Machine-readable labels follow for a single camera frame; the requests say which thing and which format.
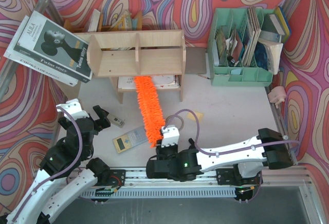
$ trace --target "sticky note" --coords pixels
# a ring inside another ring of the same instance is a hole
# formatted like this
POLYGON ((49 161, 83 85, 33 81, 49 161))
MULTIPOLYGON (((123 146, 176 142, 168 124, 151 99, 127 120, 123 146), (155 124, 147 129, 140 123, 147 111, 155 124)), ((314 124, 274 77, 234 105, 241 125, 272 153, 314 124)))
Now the sticky note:
MULTIPOLYGON (((199 112, 196 112, 196 111, 193 111, 195 112, 195 115, 197 116, 199 122, 201 122, 202 118, 204 117, 204 114, 203 113, 199 113, 199 112)), ((191 114, 191 113, 188 113, 187 114, 187 118, 190 119, 190 120, 195 120, 194 116, 191 114)))

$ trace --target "psychedelic patterned wall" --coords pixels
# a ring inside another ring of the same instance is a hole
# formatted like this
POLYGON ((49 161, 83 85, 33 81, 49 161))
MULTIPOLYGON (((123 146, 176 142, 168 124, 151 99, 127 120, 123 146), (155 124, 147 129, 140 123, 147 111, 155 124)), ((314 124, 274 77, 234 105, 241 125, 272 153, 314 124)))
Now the psychedelic patterned wall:
MULTIPOLYGON (((0 0, 0 73, 3 54, 36 0, 0 0)), ((0 216, 12 211, 33 180, 57 122, 63 94, 51 79, 20 65, 0 103, 0 216)))
POLYGON ((183 29, 188 43, 206 47, 213 12, 217 7, 258 7, 272 9, 284 0, 53 0, 63 18, 81 27, 96 8, 104 24, 112 24, 129 10, 143 11, 143 29, 183 29))
MULTIPOLYGON (((53 1, 61 15, 77 27, 86 23, 93 8, 103 12, 104 24, 113 23, 124 10, 129 10, 132 15, 142 10, 144 29, 182 28, 189 44, 206 46, 216 7, 257 5, 273 8, 284 0, 53 1)), ((1 0, 1 53, 34 3, 35 0, 1 0)), ((291 138, 303 141, 298 159, 309 167, 317 180, 325 203, 329 201, 329 148, 328 143, 324 143, 329 137, 327 10, 328 0, 301 0, 300 5, 294 7, 290 13, 293 34, 285 47, 281 78, 276 80, 286 87, 288 93, 283 115, 289 134, 291 138)), ((48 78, 19 67, 5 101, 0 104, 0 214, 12 210, 29 186, 54 129, 56 112, 52 107, 62 98, 48 78)))
POLYGON ((297 159, 311 171, 329 220, 329 0, 300 0, 288 14, 293 33, 275 84, 286 89, 289 136, 302 141, 297 159))

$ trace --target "pink pig figure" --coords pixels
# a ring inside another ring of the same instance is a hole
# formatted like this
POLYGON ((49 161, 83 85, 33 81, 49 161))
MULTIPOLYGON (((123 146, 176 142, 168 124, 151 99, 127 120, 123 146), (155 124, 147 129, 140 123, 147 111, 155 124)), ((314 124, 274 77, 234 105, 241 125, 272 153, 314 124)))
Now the pink pig figure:
POLYGON ((284 99, 287 97, 286 91, 283 86, 277 86, 271 90, 271 92, 267 95, 269 102, 275 103, 276 108, 279 108, 279 104, 284 102, 284 99))

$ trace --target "orange brush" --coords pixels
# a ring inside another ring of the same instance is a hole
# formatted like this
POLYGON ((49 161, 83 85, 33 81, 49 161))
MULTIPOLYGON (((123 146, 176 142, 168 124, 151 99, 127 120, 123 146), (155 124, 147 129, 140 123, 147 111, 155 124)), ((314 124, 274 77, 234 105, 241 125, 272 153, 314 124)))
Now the orange brush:
POLYGON ((143 115, 146 136, 151 147, 156 146, 156 141, 162 139, 160 129, 166 124, 160 107, 158 93, 151 77, 138 76, 134 78, 137 90, 139 108, 143 115))

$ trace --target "green file organizer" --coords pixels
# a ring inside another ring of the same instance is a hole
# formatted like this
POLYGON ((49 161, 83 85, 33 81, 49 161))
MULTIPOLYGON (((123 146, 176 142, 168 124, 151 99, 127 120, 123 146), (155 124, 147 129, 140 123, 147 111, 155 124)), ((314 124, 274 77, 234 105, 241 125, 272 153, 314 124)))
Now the green file organizer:
MULTIPOLYGON (((263 25, 264 15, 274 13, 271 9, 256 8, 260 27, 263 25)), ((221 26, 226 26, 225 38, 229 38, 233 25, 236 25, 241 40, 247 27, 247 8, 216 8, 211 24, 208 40, 208 60, 210 68, 211 84, 215 86, 269 86, 273 79, 273 74, 269 71, 257 67, 253 57, 250 67, 242 66, 241 61, 236 67, 229 67, 227 61, 225 66, 214 66, 212 48, 218 30, 221 26), (240 68, 240 75, 232 75, 231 70, 240 68)))

